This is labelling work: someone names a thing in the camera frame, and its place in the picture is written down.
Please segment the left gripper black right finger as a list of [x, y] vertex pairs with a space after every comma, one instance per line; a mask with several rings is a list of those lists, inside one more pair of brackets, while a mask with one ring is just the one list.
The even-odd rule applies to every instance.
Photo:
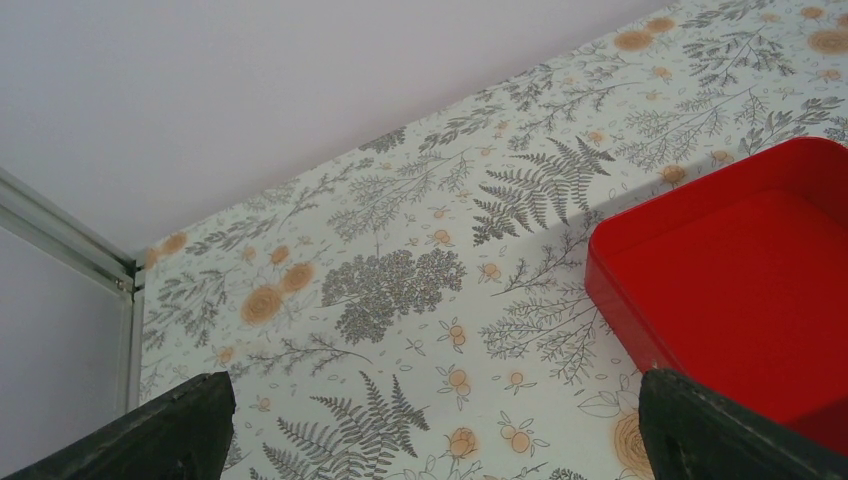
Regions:
[[641, 380], [639, 431], [656, 479], [845, 479], [847, 457], [671, 369]]

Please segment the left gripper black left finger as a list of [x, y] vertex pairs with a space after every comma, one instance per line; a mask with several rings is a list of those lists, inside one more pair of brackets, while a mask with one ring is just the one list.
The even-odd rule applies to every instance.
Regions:
[[9, 479], [219, 479], [234, 435], [230, 375], [197, 375]]

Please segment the red square tin lid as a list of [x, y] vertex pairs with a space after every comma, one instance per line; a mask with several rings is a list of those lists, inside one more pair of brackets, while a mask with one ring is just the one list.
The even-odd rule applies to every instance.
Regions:
[[585, 286], [641, 371], [847, 450], [847, 150], [796, 138], [602, 221]]

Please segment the floral patterned table mat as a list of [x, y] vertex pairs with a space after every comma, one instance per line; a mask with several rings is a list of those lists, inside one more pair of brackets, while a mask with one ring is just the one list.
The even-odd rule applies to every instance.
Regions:
[[648, 479], [595, 227], [847, 140], [843, 1], [678, 1], [151, 248], [139, 398], [230, 375], [226, 479]]

